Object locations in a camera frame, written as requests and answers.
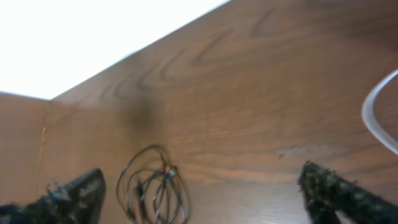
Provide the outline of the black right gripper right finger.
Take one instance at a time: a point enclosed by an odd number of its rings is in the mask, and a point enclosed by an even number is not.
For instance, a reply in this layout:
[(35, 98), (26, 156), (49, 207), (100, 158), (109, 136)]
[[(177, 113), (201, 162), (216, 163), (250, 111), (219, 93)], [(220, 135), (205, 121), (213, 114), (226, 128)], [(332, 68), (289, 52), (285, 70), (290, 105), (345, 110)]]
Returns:
[(298, 185), (311, 223), (340, 223), (337, 211), (355, 223), (397, 223), (397, 205), (316, 163), (305, 162)]

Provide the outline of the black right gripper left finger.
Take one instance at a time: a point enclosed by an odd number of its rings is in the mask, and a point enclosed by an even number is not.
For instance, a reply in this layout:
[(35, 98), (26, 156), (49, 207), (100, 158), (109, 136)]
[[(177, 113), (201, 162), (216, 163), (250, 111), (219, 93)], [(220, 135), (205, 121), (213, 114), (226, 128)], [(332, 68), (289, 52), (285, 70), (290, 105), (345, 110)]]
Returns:
[(1, 223), (7, 224), (97, 224), (106, 195), (101, 169), (90, 170), (73, 181), (46, 188), (47, 194), (21, 207), (1, 205)]

